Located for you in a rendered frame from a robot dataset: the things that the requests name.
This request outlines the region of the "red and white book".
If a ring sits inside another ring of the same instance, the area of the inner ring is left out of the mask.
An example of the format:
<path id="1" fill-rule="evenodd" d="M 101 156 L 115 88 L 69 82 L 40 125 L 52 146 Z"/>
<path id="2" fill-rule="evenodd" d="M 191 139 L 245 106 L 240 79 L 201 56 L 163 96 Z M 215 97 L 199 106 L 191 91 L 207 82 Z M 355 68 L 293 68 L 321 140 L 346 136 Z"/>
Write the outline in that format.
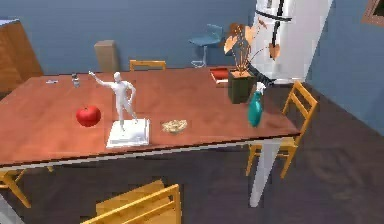
<path id="1" fill-rule="evenodd" d="M 213 68 L 210 74 L 217 85 L 224 85 L 228 83 L 228 69 L 227 68 Z"/>

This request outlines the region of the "brown wooden dining table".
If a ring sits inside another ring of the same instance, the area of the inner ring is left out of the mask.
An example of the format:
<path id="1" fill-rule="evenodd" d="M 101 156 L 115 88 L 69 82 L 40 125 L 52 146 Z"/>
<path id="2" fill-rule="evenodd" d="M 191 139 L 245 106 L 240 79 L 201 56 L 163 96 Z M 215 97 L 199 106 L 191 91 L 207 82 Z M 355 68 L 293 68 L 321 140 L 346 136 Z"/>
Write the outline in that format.
<path id="1" fill-rule="evenodd" d="M 136 87 L 134 109 L 150 120 L 149 144 L 108 149 L 107 139 L 117 114 L 113 92 L 87 74 L 76 88 L 70 76 L 33 77 L 0 101 L 0 168 L 16 170 L 100 161 L 124 157 L 212 149 L 260 143 L 264 147 L 257 167 L 250 204 L 257 206 L 282 140 L 299 130 L 272 101 L 264 102 L 261 122 L 251 127 L 247 107 L 233 104 L 223 88 L 215 86 L 208 69 L 167 69 L 125 72 Z M 59 80 L 46 84 L 47 80 Z M 80 125 L 79 109 L 96 106 L 101 120 Z M 171 120 L 186 120 L 180 133 L 162 130 Z"/>

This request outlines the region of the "potted plant in dark pot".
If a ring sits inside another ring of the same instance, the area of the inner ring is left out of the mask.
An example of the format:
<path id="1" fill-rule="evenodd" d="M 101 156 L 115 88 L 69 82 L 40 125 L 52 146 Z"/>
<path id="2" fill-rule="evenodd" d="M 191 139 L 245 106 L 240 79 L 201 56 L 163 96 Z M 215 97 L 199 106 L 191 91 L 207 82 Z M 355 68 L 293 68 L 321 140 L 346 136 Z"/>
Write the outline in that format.
<path id="1" fill-rule="evenodd" d="M 252 64 L 255 57 L 264 51 L 268 51 L 273 60 L 280 54 L 279 45 L 256 45 L 259 33 L 267 29 L 267 24 L 261 19 L 257 19 L 253 25 L 230 25 L 229 34 L 224 39 L 223 51 L 232 56 L 235 63 L 234 68 L 228 72 L 228 97 L 233 104 L 247 102 L 257 82 L 265 86 L 274 84 L 273 79 L 257 72 Z"/>

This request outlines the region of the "teal glass vase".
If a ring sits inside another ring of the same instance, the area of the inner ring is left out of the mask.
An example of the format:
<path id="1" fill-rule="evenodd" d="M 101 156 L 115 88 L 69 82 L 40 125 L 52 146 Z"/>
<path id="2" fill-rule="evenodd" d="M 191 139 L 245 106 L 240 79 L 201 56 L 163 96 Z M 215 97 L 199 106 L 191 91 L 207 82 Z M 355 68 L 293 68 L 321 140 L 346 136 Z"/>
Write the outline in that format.
<path id="1" fill-rule="evenodd" d="M 252 127 L 256 127 L 261 120 L 263 112 L 261 98 L 262 94 L 256 91 L 249 102 L 248 121 Z"/>

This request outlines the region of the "white human figure statue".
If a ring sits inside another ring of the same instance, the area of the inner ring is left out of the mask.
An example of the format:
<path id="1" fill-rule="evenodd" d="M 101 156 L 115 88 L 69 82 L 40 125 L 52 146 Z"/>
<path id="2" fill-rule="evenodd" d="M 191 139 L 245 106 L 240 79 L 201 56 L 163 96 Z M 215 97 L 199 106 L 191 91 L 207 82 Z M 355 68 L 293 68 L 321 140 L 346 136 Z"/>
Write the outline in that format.
<path id="1" fill-rule="evenodd" d="M 106 147 L 112 149 L 148 145 L 150 120 L 139 119 L 133 110 L 133 98 L 136 94 L 133 84 L 124 81 L 119 72 L 113 74 L 113 82 L 102 81 L 92 71 L 89 74 L 98 84 L 110 88 L 115 94 L 118 120 L 112 124 Z"/>

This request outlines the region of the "tan cardboard box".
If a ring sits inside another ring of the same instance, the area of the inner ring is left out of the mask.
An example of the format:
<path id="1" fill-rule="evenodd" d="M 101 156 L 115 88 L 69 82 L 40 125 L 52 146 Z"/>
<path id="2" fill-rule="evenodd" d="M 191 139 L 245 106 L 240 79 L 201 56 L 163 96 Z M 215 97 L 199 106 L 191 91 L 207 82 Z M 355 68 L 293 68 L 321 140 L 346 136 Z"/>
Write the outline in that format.
<path id="1" fill-rule="evenodd" d="M 94 49 L 102 72 L 116 72 L 119 70 L 119 60 L 114 40 L 98 41 L 95 43 Z"/>

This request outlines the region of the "red tomato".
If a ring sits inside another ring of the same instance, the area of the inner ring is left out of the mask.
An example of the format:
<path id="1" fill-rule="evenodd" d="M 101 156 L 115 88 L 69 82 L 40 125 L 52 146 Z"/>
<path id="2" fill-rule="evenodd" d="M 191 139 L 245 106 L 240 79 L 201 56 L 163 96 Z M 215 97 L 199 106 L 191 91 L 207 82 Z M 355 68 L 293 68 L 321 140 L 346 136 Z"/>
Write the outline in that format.
<path id="1" fill-rule="evenodd" d="M 101 111 L 96 106 L 88 106 L 76 112 L 78 123 L 84 127 L 92 127 L 101 120 Z"/>

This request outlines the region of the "white fridge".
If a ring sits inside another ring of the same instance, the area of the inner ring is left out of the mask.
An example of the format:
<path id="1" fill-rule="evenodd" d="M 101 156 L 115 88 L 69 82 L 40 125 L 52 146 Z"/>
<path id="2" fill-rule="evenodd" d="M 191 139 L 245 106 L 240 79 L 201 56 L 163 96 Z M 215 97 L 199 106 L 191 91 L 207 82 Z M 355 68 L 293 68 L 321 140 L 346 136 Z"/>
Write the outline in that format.
<path id="1" fill-rule="evenodd" d="M 252 61 L 256 70 L 276 84 L 304 82 L 333 0 L 284 0 L 283 15 L 277 16 L 279 0 L 257 0 L 254 22 L 263 20 L 267 30 L 259 33 L 257 46 L 272 42 L 275 21 L 280 20 L 276 45 L 279 56 L 273 60 L 268 51 Z"/>

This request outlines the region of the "brown wooden cupboard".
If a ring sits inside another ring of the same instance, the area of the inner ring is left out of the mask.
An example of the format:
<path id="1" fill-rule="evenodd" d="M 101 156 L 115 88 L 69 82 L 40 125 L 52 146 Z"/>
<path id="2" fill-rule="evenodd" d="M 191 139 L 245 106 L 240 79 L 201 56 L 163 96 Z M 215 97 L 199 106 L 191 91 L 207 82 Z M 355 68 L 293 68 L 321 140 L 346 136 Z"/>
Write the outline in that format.
<path id="1" fill-rule="evenodd" d="M 0 20 L 0 92 L 10 92 L 43 70 L 18 19 Z"/>

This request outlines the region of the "brown framed wall picture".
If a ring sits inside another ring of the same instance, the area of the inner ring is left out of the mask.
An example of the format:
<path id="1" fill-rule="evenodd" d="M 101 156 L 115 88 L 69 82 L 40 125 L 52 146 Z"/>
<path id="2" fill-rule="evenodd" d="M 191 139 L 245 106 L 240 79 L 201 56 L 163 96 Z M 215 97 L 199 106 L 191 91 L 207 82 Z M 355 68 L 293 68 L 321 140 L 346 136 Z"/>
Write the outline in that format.
<path id="1" fill-rule="evenodd" d="M 368 0 L 361 22 L 384 27 L 384 0 Z"/>

